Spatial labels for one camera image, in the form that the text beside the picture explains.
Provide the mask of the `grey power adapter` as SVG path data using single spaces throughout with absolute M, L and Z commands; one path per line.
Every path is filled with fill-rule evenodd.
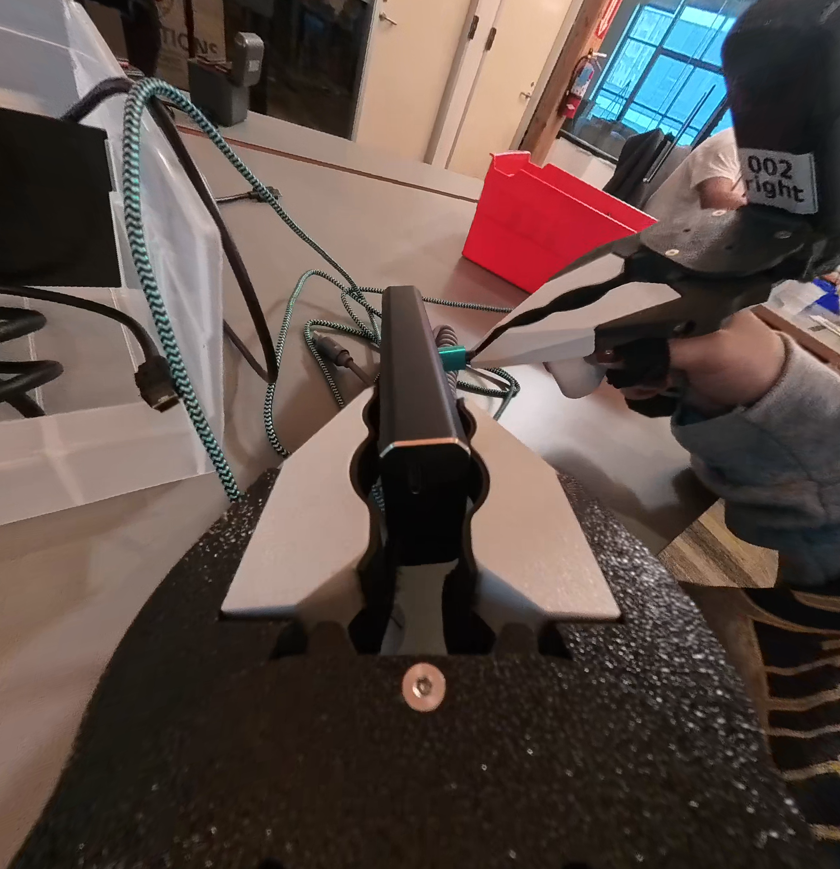
M 186 63 L 190 100 L 213 124 L 232 127 L 249 114 L 251 89 L 263 71 L 264 42 L 252 32 L 239 32 L 228 62 L 203 57 Z

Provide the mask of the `person's right forearm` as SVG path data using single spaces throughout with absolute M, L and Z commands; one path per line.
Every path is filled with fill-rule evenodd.
M 785 583 L 817 588 L 840 581 L 840 376 L 782 342 L 781 373 L 758 401 L 711 414 L 688 398 L 671 428 L 729 529 L 776 551 Z

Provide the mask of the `clear plastic storage box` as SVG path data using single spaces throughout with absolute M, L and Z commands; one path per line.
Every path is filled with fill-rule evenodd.
M 60 120 L 96 86 L 120 76 L 80 3 L 0 2 L 1 108 Z M 108 138 L 123 285 L 39 288 L 130 315 L 166 358 L 124 225 L 123 89 L 78 122 Z M 44 301 L 0 296 L 0 306 L 38 310 L 47 320 L 42 330 L 0 344 L 0 360 L 53 360 L 64 368 L 32 393 L 44 417 L 25 419 L 0 405 L 0 526 L 213 471 L 181 399 L 161 413 L 140 397 L 134 375 L 143 354 L 127 329 Z

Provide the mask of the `white door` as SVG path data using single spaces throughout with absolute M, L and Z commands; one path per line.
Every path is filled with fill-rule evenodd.
M 471 9 L 469 1 L 372 3 L 356 143 L 424 161 Z
M 578 13 L 576 1 L 504 1 L 491 25 L 445 167 L 483 179 L 494 155 L 511 151 L 543 92 L 548 62 Z

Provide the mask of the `dark jacket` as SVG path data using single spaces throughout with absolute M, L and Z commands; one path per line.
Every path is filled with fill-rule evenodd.
M 661 129 L 632 136 L 622 146 L 614 174 L 602 191 L 644 210 L 690 151 L 691 147 L 678 144 L 673 134 Z

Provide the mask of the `wooden pillar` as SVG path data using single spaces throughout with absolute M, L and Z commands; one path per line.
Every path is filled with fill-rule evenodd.
M 621 1 L 578 1 L 568 11 L 564 38 L 547 76 L 538 103 L 523 134 L 520 149 L 543 166 L 564 121 L 563 105 L 580 62 L 598 55 L 621 7 Z

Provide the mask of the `red fire extinguisher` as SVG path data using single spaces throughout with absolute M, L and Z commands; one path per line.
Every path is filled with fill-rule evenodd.
M 597 53 L 589 50 L 577 61 L 568 82 L 566 93 L 559 103 L 557 115 L 564 121 L 572 120 L 584 99 L 596 70 Z

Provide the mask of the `black usb hub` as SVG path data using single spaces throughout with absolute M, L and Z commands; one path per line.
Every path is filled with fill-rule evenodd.
M 458 559 L 469 501 L 469 440 L 413 286 L 382 293 L 378 413 L 378 472 L 397 563 Z

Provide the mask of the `person's right hand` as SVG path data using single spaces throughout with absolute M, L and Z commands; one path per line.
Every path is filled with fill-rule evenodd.
M 639 410 L 671 415 L 689 406 L 712 416 L 761 400 L 779 381 L 787 357 L 783 336 L 741 311 L 711 334 L 641 339 L 598 353 L 595 360 Z

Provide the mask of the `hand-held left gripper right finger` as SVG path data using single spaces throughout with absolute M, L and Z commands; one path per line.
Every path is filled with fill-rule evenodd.
M 621 617 L 556 471 L 473 401 L 458 589 L 485 625 Z

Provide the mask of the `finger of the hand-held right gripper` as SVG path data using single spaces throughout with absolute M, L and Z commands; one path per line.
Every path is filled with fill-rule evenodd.
M 484 337 L 492 342 L 508 329 L 544 320 L 551 313 L 578 310 L 601 298 L 625 272 L 625 260 L 639 249 L 639 234 L 579 257 L 518 304 Z
M 612 353 L 640 342 L 639 354 L 663 353 L 680 323 L 680 294 L 666 284 L 545 284 L 473 348 L 478 367 L 542 364 L 570 399 L 601 384 Z

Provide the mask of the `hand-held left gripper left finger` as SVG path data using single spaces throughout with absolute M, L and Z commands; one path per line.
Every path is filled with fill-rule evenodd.
M 365 388 L 286 459 L 221 604 L 230 619 L 353 621 L 377 540 L 376 441 Z

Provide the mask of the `red plastic bin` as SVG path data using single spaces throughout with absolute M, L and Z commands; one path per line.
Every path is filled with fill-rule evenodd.
M 578 258 L 654 225 L 653 216 L 526 151 L 491 156 L 462 255 L 533 294 Z

